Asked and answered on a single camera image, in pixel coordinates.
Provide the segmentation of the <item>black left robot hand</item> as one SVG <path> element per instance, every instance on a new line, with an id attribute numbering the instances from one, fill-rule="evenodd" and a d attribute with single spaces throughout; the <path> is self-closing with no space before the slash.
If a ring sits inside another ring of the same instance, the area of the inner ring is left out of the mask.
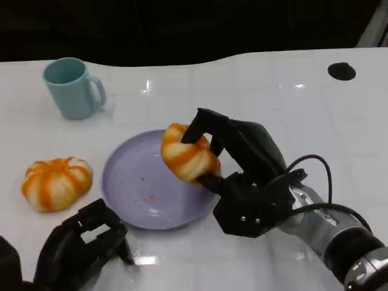
<path id="1" fill-rule="evenodd" d="M 46 290 L 80 290 L 113 258 L 134 265 L 126 234 L 119 216 L 97 199 L 53 229 L 33 282 Z"/>

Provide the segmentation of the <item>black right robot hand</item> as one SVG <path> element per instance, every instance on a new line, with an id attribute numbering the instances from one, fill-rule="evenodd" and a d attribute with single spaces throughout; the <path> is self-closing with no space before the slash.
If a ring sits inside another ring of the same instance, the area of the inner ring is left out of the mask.
<path id="1" fill-rule="evenodd" d="M 197 181 L 220 196 L 213 215 L 225 234 L 257 238 L 282 223 L 292 212 L 294 176 L 268 131 L 255 122 L 230 119 L 209 109 L 198 112 L 182 137 L 194 144 L 209 133 L 210 151 L 223 150 L 241 167 L 226 178 L 205 174 Z"/>

